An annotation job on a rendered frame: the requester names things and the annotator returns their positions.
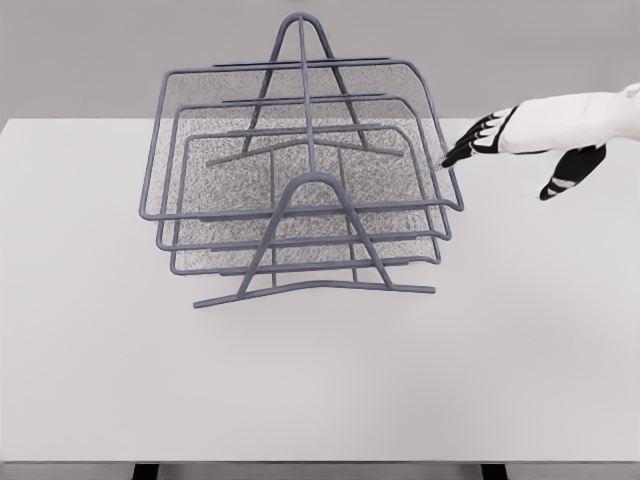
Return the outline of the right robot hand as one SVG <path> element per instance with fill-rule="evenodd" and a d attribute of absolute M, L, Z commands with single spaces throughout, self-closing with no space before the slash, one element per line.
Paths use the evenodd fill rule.
<path fill-rule="evenodd" d="M 450 168 L 477 154 L 562 154 L 538 198 L 550 200 L 584 181 L 604 161 L 626 98 L 620 93 L 579 93 L 526 100 L 473 124 L 442 162 Z"/>

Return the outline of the large grey mesh folder tray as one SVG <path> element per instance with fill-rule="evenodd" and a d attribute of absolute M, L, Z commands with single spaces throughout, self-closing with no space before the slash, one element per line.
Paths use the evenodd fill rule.
<path fill-rule="evenodd" d="M 275 61 L 278 65 L 275 67 L 269 67 L 269 62 L 180 69 L 164 75 L 139 204 L 139 213 L 143 219 L 160 223 L 156 216 L 147 212 L 146 200 L 150 189 L 158 125 L 164 113 L 193 102 L 200 104 L 220 100 L 305 98 L 301 60 Z M 432 96 L 424 77 L 411 62 L 386 57 L 335 58 L 333 61 L 327 58 L 307 62 L 310 64 L 307 67 L 307 91 L 310 98 L 324 95 L 392 94 L 421 104 L 434 120 L 445 156 L 446 143 Z M 444 170 L 454 176 L 461 200 L 459 207 L 449 210 L 460 211 L 464 203 L 457 179 L 453 171 Z"/>

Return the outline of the medium grey mesh folder tray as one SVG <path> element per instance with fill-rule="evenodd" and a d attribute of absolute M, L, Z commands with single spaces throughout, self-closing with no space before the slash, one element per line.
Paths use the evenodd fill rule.
<path fill-rule="evenodd" d="M 434 120 L 399 95 L 189 103 L 159 121 L 146 209 L 171 250 L 248 250 L 269 222 L 283 249 L 345 252 L 444 237 L 461 204 Z"/>

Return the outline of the small grey mesh folder tray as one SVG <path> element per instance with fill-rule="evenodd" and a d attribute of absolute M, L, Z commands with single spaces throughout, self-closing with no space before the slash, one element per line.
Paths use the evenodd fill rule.
<path fill-rule="evenodd" d="M 411 124 L 368 124 L 360 129 L 322 128 L 314 137 L 316 171 L 338 178 L 378 255 L 384 261 L 412 261 L 436 253 L 435 236 L 445 230 L 443 188 L 430 169 L 431 152 Z M 311 171 L 308 141 L 291 130 L 252 139 L 237 131 L 191 135 L 174 152 L 167 211 L 174 215 L 162 236 L 182 274 L 241 274 L 255 254 L 287 183 Z M 276 230 L 271 264 L 318 264 L 358 269 L 369 260 L 355 231 L 323 184 L 304 185 Z"/>

